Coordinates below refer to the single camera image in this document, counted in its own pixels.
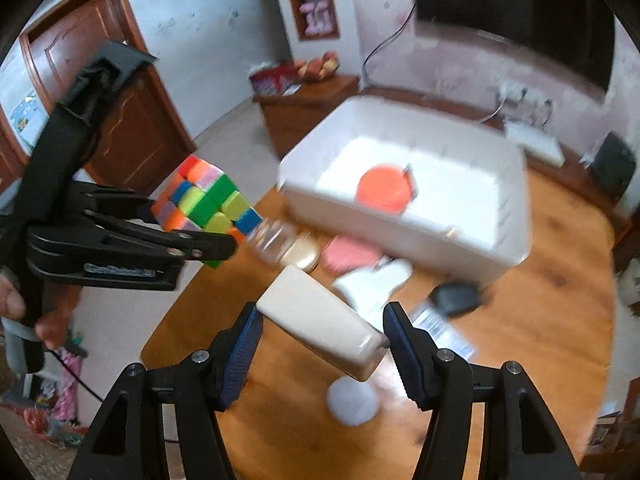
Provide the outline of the person's left hand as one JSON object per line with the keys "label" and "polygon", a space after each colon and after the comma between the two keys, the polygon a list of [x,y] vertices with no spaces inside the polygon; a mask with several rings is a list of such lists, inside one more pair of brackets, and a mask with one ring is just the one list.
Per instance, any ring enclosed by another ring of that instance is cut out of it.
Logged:
{"label": "person's left hand", "polygon": [[21,287],[8,268],[1,269],[1,327],[12,372],[38,373],[44,365],[44,350],[64,346],[80,295],[80,286],[38,278]]}

